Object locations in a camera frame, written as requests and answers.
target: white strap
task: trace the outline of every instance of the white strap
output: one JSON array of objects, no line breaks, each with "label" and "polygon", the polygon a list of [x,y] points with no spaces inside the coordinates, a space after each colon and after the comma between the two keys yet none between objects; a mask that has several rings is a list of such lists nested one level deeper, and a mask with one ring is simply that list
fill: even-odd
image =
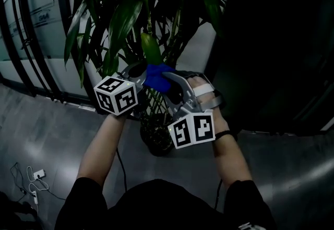
[{"label": "white strap", "polygon": [[202,84],[201,86],[195,87],[194,88],[194,93],[195,96],[198,97],[200,95],[209,93],[209,92],[213,92],[214,89],[212,88],[212,86],[208,83]]}]

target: forearm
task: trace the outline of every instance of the forearm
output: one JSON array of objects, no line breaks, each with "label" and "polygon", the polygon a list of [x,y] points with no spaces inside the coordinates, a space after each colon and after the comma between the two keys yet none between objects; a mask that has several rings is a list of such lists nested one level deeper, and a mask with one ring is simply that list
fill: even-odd
[{"label": "forearm", "polygon": [[246,160],[231,135],[222,136],[212,146],[218,173],[226,189],[237,180],[252,180]]},{"label": "forearm", "polygon": [[88,177],[103,187],[113,163],[126,116],[107,116],[85,152],[77,178]]}]

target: power adapter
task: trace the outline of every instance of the power adapter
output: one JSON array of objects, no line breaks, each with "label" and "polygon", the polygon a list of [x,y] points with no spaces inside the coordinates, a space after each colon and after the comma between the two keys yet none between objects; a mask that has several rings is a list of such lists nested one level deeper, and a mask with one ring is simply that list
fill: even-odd
[{"label": "power adapter", "polygon": [[34,200],[35,204],[38,205],[38,198],[37,198],[37,193],[36,193],[36,191],[33,191],[32,194],[33,194],[33,196],[34,196],[34,197],[33,197],[33,200]]},{"label": "power adapter", "polygon": [[45,170],[41,169],[38,172],[33,173],[33,178],[37,180],[43,178],[45,175],[46,175]]}]

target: gray floor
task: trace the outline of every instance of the gray floor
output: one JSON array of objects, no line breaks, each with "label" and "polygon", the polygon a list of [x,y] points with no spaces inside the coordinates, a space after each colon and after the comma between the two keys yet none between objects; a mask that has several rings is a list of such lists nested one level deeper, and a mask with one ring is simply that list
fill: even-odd
[{"label": "gray floor", "polygon": [[[43,180],[51,191],[66,198],[80,159],[103,119],[96,113],[41,96],[32,98],[0,84],[0,191],[12,200],[22,196],[9,172],[19,162],[26,187],[27,166],[34,171],[44,169]],[[334,209],[333,134],[299,138],[241,132],[238,137],[254,181],[279,229],[306,229],[328,217]],[[219,178],[209,143],[173,150],[168,156],[157,158],[141,141],[139,123],[128,120],[119,149],[129,188],[162,178],[214,206]],[[117,203],[123,192],[123,172],[116,158],[103,190],[108,206]],[[220,211],[224,194],[222,188]],[[53,229],[64,201],[46,191],[38,196],[44,228]],[[27,195],[24,200],[34,207],[32,197]]]}]

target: blue object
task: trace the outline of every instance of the blue object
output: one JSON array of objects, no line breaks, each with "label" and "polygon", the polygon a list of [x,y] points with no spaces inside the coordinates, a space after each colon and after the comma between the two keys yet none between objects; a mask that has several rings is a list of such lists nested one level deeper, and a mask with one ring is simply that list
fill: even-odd
[{"label": "blue object", "polygon": [[175,69],[164,63],[161,63],[160,65],[148,64],[144,85],[149,86],[160,93],[167,93],[171,88],[171,84],[161,75],[161,73],[165,71],[175,71]]}]

